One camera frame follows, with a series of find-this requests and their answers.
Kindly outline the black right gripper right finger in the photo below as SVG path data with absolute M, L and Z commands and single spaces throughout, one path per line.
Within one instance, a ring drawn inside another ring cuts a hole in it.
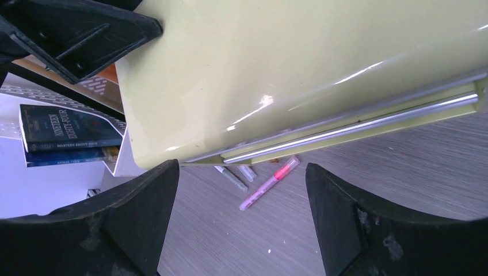
M 420 212 L 309 163 L 306 188 L 326 275 L 486 275 L 487 219 Z

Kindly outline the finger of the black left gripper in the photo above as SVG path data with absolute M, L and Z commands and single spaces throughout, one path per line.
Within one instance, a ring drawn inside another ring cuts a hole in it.
M 140 1 L 1 1 L 1 65 L 33 55 L 71 84 L 161 36 Z

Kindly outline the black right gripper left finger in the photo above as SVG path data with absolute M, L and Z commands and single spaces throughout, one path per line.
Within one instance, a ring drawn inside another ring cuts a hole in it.
M 157 275 L 179 176 L 167 160 L 49 214 L 1 220 L 1 274 Z

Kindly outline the thick orange binder folder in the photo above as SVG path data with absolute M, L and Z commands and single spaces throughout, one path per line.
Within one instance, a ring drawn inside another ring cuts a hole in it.
M 56 72 L 52 71 L 51 69 L 47 69 L 46 65 L 42 63 L 39 59 L 34 57 L 33 55 L 29 55 L 23 59 L 18 59 L 13 62 L 14 64 L 26 68 L 30 71 L 33 71 L 39 75 L 47 77 L 48 79 L 58 82 L 60 84 L 68 84 L 66 80 L 64 80 L 60 75 Z M 101 72 L 97 73 L 95 77 L 104 78 L 114 84 L 118 84 L 117 72 L 115 64 L 111 64 L 106 69 L 102 70 Z

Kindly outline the Nineteen Eighty-Four dark book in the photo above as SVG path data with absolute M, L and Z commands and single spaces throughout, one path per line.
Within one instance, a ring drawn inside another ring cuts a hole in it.
M 106 119 L 57 106 L 20 105 L 26 152 L 120 146 L 122 136 Z

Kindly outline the pink highlighter pen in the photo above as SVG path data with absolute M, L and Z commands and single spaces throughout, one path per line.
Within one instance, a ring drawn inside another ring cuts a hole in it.
M 270 178 L 268 178 L 254 193 L 249 195 L 239 206 L 241 211 L 250 208 L 257 200 L 259 200 L 267 191 L 269 191 L 276 183 L 280 182 L 287 176 L 301 161 L 298 157 L 291 157 L 283 166 L 281 166 Z

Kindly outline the Animal Farm blue book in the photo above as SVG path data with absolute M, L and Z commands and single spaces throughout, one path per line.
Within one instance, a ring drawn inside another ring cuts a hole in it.
M 116 161 L 120 147 L 68 149 L 60 151 L 24 152 L 27 167 L 54 166 L 61 164 Z

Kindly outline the green metal drawer cabinet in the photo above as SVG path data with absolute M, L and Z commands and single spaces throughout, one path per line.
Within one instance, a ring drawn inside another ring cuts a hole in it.
M 143 1 L 116 63 L 135 163 L 256 164 L 477 112 L 486 1 Z

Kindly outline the white plastic file rack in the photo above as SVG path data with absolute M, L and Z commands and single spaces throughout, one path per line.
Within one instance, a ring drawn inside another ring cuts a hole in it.
M 105 162 L 108 170 L 115 177 L 143 174 L 144 170 L 134 161 L 123 111 L 115 108 L 114 102 L 107 97 L 109 89 L 118 89 L 118 85 L 98 76 L 94 80 L 83 81 L 83 84 L 87 86 L 71 85 L 64 80 L 57 82 L 23 67 L 12 67 L 2 84 L 1 93 L 103 117 L 123 138 L 117 160 Z

